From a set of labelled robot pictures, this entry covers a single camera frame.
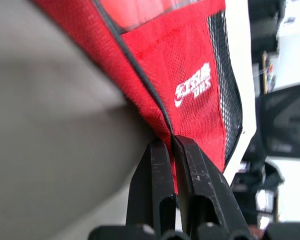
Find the dhs logo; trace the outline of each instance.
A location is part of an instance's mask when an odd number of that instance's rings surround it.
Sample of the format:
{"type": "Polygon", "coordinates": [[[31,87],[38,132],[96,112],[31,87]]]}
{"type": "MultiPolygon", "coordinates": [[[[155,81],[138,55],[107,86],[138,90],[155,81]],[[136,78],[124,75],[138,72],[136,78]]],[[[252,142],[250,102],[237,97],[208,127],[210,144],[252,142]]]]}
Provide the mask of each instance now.
{"type": "Polygon", "coordinates": [[[174,104],[178,108],[181,106],[183,99],[193,94],[196,99],[200,94],[204,93],[211,87],[211,69],[210,64],[206,62],[201,69],[185,82],[176,86],[174,104]]]}

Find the black office chair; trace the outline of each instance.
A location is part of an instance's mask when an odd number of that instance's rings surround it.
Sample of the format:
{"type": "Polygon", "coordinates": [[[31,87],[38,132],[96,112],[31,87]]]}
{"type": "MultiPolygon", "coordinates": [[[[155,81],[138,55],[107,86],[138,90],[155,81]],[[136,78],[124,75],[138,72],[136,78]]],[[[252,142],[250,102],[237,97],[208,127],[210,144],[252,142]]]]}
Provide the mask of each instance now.
{"type": "Polygon", "coordinates": [[[244,159],[300,158],[300,85],[256,99],[257,131],[244,159]]]}

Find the black mesh panel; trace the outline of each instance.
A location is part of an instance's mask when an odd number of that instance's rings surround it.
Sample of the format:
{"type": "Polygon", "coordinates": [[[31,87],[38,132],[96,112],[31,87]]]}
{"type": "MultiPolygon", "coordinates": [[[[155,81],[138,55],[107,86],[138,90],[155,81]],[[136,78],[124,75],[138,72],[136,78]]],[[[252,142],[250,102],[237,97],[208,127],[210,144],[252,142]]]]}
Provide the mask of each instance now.
{"type": "Polygon", "coordinates": [[[225,12],[207,20],[216,61],[220,106],[226,130],[225,162],[228,163],[242,130],[242,104],[231,66],[225,12]]]}
{"type": "Polygon", "coordinates": [[[262,96],[260,111],[268,154],[300,158],[300,85],[262,96]]]}

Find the black clamp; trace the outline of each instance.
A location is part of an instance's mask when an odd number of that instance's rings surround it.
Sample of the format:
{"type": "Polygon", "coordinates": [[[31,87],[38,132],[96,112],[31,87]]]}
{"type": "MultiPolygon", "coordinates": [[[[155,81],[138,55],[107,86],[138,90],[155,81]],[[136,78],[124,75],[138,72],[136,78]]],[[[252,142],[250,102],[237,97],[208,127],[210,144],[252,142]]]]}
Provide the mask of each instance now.
{"type": "MultiPolygon", "coordinates": [[[[254,240],[225,177],[197,143],[175,136],[173,156],[183,232],[175,231],[169,153],[157,139],[147,146],[131,180],[126,225],[97,227],[88,240],[254,240]]],[[[263,236],[292,238],[300,239],[300,223],[272,224],[263,236]]]]}

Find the red bag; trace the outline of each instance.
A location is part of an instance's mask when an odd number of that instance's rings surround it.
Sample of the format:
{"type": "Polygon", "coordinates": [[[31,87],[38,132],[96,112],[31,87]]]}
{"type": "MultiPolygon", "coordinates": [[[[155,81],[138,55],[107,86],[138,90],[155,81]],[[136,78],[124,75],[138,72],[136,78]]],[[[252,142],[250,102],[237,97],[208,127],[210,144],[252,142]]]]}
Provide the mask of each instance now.
{"type": "MultiPolygon", "coordinates": [[[[192,138],[224,169],[242,129],[225,0],[202,0],[123,34],[98,1],[35,2],[132,100],[168,149],[173,135],[192,138]]],[[[173,161],[171,168],[176,179],[173,161]]]]}

